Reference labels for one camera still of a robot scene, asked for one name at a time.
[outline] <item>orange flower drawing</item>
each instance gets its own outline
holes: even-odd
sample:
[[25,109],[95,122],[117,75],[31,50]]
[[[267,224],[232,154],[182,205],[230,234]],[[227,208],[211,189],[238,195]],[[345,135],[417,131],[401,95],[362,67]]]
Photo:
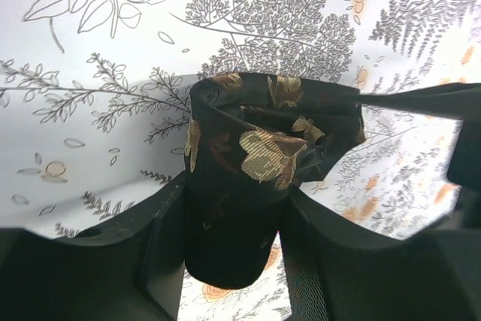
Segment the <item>orange flower drawing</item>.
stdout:
[[457,186],[453,183],[446,183],[440,188],[439,192],[436,194],[436,198],[434,199],[434,204],[441,203],[445,197],[451,193]]
[[218,302],[232,293],[231,289],[220,289],[215,286],[207,285],[204,283],[202,286],[202,293],[204,293],[204,298],[209,303]]
[[282,251],[278,246],[276,246],[276,245],[272,246],[271,254],[269,255],[268,262],[265,264],[264,269],[267,270],[274,263],[276,263],[276,261],[279,259],[280,255],[281,255],[281,253],[282,253]]
[[343,213],[342,217],[351,222],[355,222],[358,218],[357,210],[354,207],[347,208]]

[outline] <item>branch drawing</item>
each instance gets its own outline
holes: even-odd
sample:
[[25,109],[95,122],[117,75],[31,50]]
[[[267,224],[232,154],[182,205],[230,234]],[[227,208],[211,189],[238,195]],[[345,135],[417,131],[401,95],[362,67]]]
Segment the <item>branch drawing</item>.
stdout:
[[347,14],[323,14],[325,0],[192,0],[186,19],[225,34],[199,78],[232,71],[338,82],[351,63],[354,28]]
[[384,41],[396,52],[416,55],[420,60],[428,52],[433,56],[441,35],[455,23],[461,25],[464,16],[473,13],[478,0],[389,0],[382,9],[380,20],[369,37]]
[[61,86],[58,71],[44,71],[42,64],[30,68],[30,64],[15,68],[14,60],[0,60],[0,74],[5,76],[6,86],[0,87],[0,106],[6,108],[11,103],[11,92],[23,92],[23,101],[31,102],[36,96],[43,96],[47,108],[33,112],[41,117],[40,123],[57,121],[66,122],[80,105],[92,107],[95,94],[110,96],[107,110],[92,111],[95,117],[92,125],[103,133],[112,131],[119,117],[134,114],[175,111],[180,112],[177,119],[166,117],[160,125],[153,125],[146,142],[152,144],[155,138],[165,138],[174,129],[182,129],[188,124],[190,115],[190,87],[182,92],[183,78],[155,67],[150,72],[149,81],[143,85],[130,86],[125,76],[124,64],[112,63],[93,53],[87,60],[96,67],[94,78],[101,78],[103,84],[99,88],[86,88],[73,80],[71,86]]
[[109,200],[103,202],[101,197],[97,197],[91,192],[85,192],[81,198],[84,200],[83,204],[86,205],[86,209],[94,210],[93,214],[99,216],[99,221],[114,217],[120,212],[128,210],[135,204],[133,201],[129,202],[125,207],[123,207],[123,201],[118,201],[115,203],[115,205],[113,205],[112,201]]

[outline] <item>orange rose illustration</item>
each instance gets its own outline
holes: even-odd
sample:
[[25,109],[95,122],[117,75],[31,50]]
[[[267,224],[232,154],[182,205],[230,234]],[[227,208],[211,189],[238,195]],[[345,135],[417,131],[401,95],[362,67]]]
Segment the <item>orange rose illustration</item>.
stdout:
[[279,259],[281,254],[281,250],[278,246],[272,246],[271,254],[269,255],[268,262],[265,264],[264,269],[267,270],[270,268],[276,261]]
[[223,298],[226,298],[232,293],[231,289],[220,289],[215,286],[207,285],[202,286],[202,292],[204,293],[205,300],[210,303],[218,302]]
[[351,222],[355,222],[358,218],[355,208],[347,208],[343,213],[342,217]]

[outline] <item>gray plant drawing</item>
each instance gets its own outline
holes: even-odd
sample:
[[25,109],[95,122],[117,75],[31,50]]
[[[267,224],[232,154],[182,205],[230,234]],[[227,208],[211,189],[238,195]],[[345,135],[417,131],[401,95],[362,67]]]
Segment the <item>gray plant drawing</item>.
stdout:
[[461,25],[478,0],[389,0],[369,37],[418,60],[432,56],[450,26]]
[[324,14],[326,0],[191,0],[177,19],[226,35],[200,78],[257,71],[339,81],[351,63],[347,14]]

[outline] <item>black fabric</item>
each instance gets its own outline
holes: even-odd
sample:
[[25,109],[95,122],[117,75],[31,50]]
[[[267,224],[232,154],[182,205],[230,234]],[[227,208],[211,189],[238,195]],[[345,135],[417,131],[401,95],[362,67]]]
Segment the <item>black fabric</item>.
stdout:
[[272,74],[227,74],[190,92],[186,268],[223,289],[254,283],[292,187],[322,180],[364,140],[358,90]]

